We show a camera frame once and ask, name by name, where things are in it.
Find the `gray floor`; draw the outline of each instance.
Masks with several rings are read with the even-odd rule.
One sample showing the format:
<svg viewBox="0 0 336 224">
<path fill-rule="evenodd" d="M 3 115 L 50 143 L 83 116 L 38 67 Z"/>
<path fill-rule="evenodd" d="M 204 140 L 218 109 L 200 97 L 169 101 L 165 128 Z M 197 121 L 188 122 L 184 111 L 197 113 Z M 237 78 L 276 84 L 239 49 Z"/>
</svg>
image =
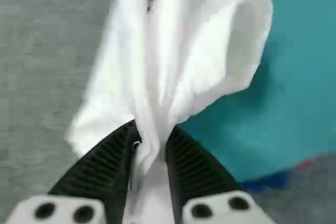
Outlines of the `gray floor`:
<svg viewBox="0 0 336 224">
<path fill-rule="evenodd" d="M 0 222 L 73 164 L 64 131 L 80 104 L 110 0 L 0 0 Z M 256 200 L 279 223 L 336 223 L 336 156 Z"/>
</svg>

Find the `white cloth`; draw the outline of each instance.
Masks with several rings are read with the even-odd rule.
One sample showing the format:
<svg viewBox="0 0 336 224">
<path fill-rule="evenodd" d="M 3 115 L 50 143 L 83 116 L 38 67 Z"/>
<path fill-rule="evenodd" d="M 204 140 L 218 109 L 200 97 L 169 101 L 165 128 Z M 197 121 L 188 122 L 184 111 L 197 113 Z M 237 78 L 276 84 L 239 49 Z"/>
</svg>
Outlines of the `white cloth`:
<svg viewBox="0 0 336 224">
<path fill-rule="evenodd" d="M 135 119 L 138 147 L 124 223 L 172 224 L 166 164 L 173 127 L 247 88 L 272 20 L 271 0 L 115 0 L 84 103 L 67 134 L 82 156 Z"/>
</svg>

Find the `screw hole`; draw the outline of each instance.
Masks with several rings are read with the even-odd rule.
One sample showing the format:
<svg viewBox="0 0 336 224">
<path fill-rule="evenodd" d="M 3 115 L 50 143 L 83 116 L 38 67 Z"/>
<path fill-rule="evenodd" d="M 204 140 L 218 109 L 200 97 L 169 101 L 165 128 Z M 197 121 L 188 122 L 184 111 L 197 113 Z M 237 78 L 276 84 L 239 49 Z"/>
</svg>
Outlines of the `screw hole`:
<svg viewBox="0 0 336 224">
<path fill-rule="evenodd" d="M 48 202 L 40 205 L 35 211 L 35 217 L 37 219 L 47 219 L 53 215 L 55 211 L 55 204 Z"/>
<path fill-rule="evenodd" d="M 229 205 L 234 210 L 247 210 L 249 209 L 248 202 L 240 197 L 234 197 L 229 200 Z"/>
<path fill-rule="evenodd" d="M 191 211 L 195 218 L 209 218 L 212 216 L 212 211 L 206 204 L 197 204 Z"/>
<path fill-rule="evenodd" d="M 93 218 L 94 210 L 90 206 L 83 206 L 74 213 L 74 220 L 77 223 L 87 223 Z"/>
</svg>

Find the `ridged rubber pad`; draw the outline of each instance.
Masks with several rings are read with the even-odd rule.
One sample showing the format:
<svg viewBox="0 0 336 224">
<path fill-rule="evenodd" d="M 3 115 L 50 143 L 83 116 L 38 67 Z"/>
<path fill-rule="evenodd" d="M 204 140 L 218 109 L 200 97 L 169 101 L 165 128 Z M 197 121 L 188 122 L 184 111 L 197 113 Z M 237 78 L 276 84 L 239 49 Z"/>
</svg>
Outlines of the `ridged rubber pad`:
<svg viewBox="0 0 336 224">
<path fill-rule="evenodd" d="M 131 121 L 81 158 L 49 194 L 101 200 L 107 223 L 121 223 L 135 141 L 141 139 L 135 122 Z"/>
<path fill-rule="evenodd" d="M 188 200 L 241 190 L 214 156 L 177 127 L 167 142 L 166 162 L 176 224 Z"/>
</svg>

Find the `teal surface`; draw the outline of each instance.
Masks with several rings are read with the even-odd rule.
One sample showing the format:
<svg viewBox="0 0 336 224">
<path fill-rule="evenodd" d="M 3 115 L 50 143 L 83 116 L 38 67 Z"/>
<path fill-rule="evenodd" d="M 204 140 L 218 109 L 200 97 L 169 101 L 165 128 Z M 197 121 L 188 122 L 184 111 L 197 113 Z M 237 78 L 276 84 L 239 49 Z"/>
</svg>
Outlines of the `teal surface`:
<svg viewBox="0 0 336 224">
<path fill-rule="evenodd" d="M 238 181 L 336 149 L 336 0 L 272 1 L 251 86 L 181 124 Z"/>
</svg>

